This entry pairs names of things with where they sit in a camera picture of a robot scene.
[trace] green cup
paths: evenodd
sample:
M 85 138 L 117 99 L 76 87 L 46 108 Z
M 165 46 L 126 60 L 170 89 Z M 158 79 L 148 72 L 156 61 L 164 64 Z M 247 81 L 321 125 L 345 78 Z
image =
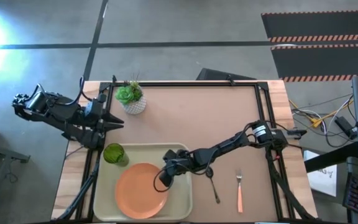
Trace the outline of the green cup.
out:
M 125 153 L 122 145 L 118 143 L 108 145 L 103 151 L 103 158 L 110 164 L 122 167 L 128 165 L 129 163 L 128 155 Z

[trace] orange plate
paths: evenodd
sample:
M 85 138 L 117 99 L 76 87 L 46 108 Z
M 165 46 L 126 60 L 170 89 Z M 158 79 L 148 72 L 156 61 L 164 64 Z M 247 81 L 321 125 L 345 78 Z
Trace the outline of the orange plate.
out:
M 125 215 L 135 219 L 150 218 L 165 205 L 168 192 L 160 193 L 153 187 L 159 171 L 155 165 L 140 163 L 121 174 L 116 185 L 116 202 Z M 158 178 L 155 184 L 157 189 L 165 189 Z

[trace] orange striped tape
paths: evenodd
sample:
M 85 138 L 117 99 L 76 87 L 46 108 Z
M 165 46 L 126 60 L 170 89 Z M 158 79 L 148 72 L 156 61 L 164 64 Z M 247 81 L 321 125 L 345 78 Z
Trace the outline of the orange striped tape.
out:
M 358 12 L 358 10 L 316 11 L 316 12 L 266 12 L 266 13 L 262 13 L 262 16 L 276 15 L 276 14 L 317 14 L 317 13 L 343 13 L 343 12 Z
M 296 45 L 296 46 L 274 46 L 270 49 L 311 49 L 311 48 L 340 48 L 340 47 L 358 47 L 358 44 L 325 44 L 325 45 Z
M 269 41 L 276 42 L 304 42 L 304 41 L 335 41 L 335 40 L 358 40 L 357 35 L 315 35 L 299 37 L 269 37 Z
M 351 80 L 354 76 L 358 77 L 358 75 L 310 75 L 300 77 L 284 77 L 280 79 L 284 80 L 284 82 L 325 82 Z

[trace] wooden table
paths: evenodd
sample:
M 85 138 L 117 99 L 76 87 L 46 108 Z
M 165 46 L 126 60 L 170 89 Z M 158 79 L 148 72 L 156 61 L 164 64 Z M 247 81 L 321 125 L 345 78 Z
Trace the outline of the wooden table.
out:
M 286 128 L 293 128 L 294 123 L 291 115 L 291 109 L 288 102 L 288 96 L 285 90 L 284 82 L 281 80 L 268 80 L 258 82 L 267 82 L 270 97 L 273 106 L 273 112 L 277 123 L 285 126 Z M 86 82 L 84 92 L 89 97 L 96 97 L 98 95 L 100 82 Z M 88 101 L 83 97 L 80 98 L 80 104 L 86 105 Z M 77 142 L 69 142 L 67 148 L 67 154 L 79 148 Z M 81 187 L 81 179 L 84 171 L 84 164 L 86 158 L 86 149 L 82 149 L 72 154 L 64 163 L 62 175 L 60 177 L 60 183 L 55 199 L 55 205 L 53 207 L 52 218 L 60 216 L 67 206 L 73 201 Z M 306 210 L 317 217 L 316 208 L 311 194 L 311 189 L 306 174 L 305 165 L 303 162 L 301 151 L 295 147 L 287 147 L 283 151 L 283 158 L 285 161 L 285 168 L 287 171 L 287 177 L 290 184 L 291 191 L 295 194 L 295 197 L 306 208 Z M 287 206 L 285 204 L 285 197 L 282 191 L 280 192 L 280 200 L 282 203 L 284 217 L 288 216 Z M 86 194 L 85 204 L 83 208 L 83 217 L 88 212 L 88 202 L 90 200 L 90 190 Z

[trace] white paper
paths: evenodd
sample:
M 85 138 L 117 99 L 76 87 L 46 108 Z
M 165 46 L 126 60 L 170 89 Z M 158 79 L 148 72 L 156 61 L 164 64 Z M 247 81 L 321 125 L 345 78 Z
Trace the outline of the white paper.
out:
M 303 160 L 307 161 L 318 156 L 318 154 L 305 151 Z M 326 167 L 314 172 L 308 173 L 309 184 L 313 190 L 336 197 L 336 165 Z

